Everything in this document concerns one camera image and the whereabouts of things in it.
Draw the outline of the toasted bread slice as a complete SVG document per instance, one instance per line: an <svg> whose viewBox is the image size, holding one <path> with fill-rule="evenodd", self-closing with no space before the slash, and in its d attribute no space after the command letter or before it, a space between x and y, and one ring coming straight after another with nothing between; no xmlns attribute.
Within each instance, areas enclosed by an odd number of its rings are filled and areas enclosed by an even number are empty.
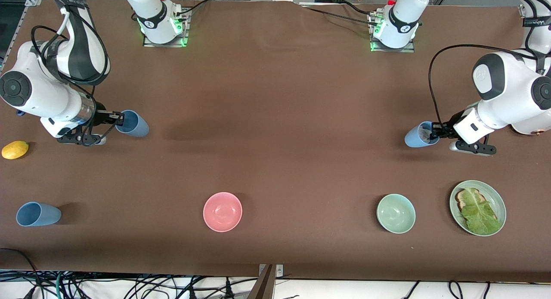
<svg viewBox="0 0 551 299"><path fill-rule="evenodd" d="M476 188L462 189L457 193L456 201L467 222L486 223L498 220L488 200Z"/></svg>

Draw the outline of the yellow lemon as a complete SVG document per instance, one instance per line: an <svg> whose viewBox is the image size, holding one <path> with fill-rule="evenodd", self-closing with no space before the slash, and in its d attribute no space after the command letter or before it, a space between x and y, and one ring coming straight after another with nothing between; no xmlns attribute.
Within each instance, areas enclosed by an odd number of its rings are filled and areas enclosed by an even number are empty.
<svg viewBox="0 0 551 299"><path fill-rule="evenodd" d="M1 156L7 160L14 160L25 156L29 150L29 144L25 141L13 141L1 150Z"/></svg>

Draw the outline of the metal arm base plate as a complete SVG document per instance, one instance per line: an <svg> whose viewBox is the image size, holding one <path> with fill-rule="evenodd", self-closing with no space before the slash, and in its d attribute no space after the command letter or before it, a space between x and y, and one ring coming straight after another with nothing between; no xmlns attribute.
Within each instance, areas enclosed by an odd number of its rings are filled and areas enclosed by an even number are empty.
<svg viewBox="0 0 551 299"><path fill-rule="evenodd" d="M175 19L171 19L173 29L175 29L176 35L168 43L156 44L149 40L145 34L143 34L143 47L166 47L166 48L181 48L186 47L189 40L189 30L191 28L192 12L177 16Z"/></svg>
<svg viewBox="0 0 551 299"><path fill-rule="evenodd" d="M383 13L380 11L369 12L366 15L369 23L375 23L375 25L370 26L369 36L370 36L370 49L372 52L390 52L390 53L414 53L415 44L413 40L409 40L405 47L402 48L391 48L384 45L378 38L376 38L375 33L379 31L379 28L383 22Z"/></svg>

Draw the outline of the silver table bracket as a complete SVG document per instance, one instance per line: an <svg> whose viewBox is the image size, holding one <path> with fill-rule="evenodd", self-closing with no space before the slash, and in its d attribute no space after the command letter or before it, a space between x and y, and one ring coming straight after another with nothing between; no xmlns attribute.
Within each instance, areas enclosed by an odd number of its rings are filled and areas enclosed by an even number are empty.
<svg viewBox="0 0 551 299"><path fill-rule="evenodd" d="M260 264L259 265L259 274L258 274L258 276L260 276L262 274L262 272L263 272L263 270L266 266L267 266L267 264ZM273 270L275 271L275 277L277 279L282 278L284 276L283 264L273 265Z"/></svg>

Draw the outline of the dark metal post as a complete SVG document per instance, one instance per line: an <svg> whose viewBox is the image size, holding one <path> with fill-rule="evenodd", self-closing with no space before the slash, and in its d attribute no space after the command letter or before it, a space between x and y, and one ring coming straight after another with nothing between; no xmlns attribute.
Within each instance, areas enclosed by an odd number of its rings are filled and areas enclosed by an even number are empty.
<svg viewBox="0 0 551 299"><path fill-rule="evenodd" d="M254 283L247 299L273 299L277 273L277 265L261 265L259 278Z"/></svg>

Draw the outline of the light green bowl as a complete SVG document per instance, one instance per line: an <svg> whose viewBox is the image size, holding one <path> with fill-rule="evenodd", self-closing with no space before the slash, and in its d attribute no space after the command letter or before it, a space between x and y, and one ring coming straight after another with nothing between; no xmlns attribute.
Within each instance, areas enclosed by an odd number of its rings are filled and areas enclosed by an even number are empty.
<svg viewBox="0 0 551 299"><path fill-rule="evenodd" d="M376 209L380 225L392 234L409 232L416 221L415 207L401 194L388 194L380 199Z"/></svg>

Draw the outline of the blue cup holding paper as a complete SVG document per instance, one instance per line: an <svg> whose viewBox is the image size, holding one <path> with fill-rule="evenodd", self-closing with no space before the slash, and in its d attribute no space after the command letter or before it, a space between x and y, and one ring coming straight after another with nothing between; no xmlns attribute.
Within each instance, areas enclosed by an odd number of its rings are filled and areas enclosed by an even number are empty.
<svg viewBox="0 0 551 299"><path fill-rule="evenodd" d="M437 144L440 139L432 139L429 143L424 142L419 137L419 127L420 125L425 125L427 127L431 127L432 122L431 121L424 121L421 124L418 124L415 128L412 128L406 135L405 135L405 144L411 148L422 148L425 146L432 146Z"/></svg>

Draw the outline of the light green plate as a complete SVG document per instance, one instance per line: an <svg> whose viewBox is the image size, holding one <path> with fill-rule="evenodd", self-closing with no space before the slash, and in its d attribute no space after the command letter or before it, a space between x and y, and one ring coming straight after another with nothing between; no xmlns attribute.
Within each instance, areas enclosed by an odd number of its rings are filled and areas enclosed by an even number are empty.
<svg viewBox="0 0 551 299"><path fill-rule="evenodd" d="M490 202L490 206L495 212L498 220L502 223L502 228L503 228L507 219L507 211L506 211L505 203L501 198L501 196L499 195L499 193L496 191L496 189L481 181L463 181L458 183L451 191L449 195L449 210L452 214L453 219L456 221L456 223L469 234L479 236L479 237L492 236L492 235L488 235L488 236L476 235L467 229L466 221L461 215L460 209L458 208L458 204L456 201L457 193L465 188L476 188L484 195L484 197L488 200L488 202Z"/></svg>

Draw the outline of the green lettuce leaf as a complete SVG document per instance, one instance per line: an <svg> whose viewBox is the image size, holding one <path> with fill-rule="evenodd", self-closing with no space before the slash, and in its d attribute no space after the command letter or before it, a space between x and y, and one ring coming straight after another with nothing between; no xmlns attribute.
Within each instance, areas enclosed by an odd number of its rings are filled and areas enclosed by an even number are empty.
<svg viewBox="0 0 551 299"><path fill-rule="evenodd" d="M456 195L461 215L469 231L476 235L493 235L502 228L490 202L475 188L462 189Z"/></svg>

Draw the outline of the pink bowl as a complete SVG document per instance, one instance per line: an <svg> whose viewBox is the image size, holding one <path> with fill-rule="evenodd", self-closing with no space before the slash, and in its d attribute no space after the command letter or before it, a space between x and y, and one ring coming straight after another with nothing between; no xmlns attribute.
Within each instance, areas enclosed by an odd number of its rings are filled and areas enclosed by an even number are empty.
<svg viewBox="0 0 551 299"><path fill-rule="evenodd" d="M240 199L229 192L215 193L203 207L203 220L212 231L224 233L233 230L241 221Z"/></svg>

